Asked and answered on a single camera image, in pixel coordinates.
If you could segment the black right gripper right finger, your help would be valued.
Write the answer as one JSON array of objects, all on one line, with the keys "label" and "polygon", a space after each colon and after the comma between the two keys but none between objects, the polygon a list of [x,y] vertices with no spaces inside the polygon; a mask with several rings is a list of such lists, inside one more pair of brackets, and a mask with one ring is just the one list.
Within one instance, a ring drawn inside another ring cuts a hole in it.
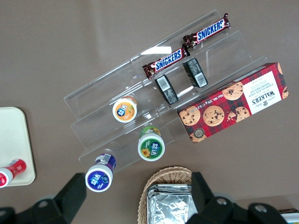
[{"label": "black right gripper right finger", "polygon": [[200,172],[192,173],[192,198],[197,213],[188,224],[246,224],[247,211],[224,196],[215,196]]}]

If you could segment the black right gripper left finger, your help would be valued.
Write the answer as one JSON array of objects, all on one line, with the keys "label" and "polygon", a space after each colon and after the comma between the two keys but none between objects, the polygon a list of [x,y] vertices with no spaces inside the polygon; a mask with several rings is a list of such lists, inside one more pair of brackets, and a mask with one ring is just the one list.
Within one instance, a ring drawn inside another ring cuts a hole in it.
[{"label": "black right gripper left finger", "polygon": [[17,224],[70,224],[86,199],[85,174],[76,173],[54,198],[16,215]]}]

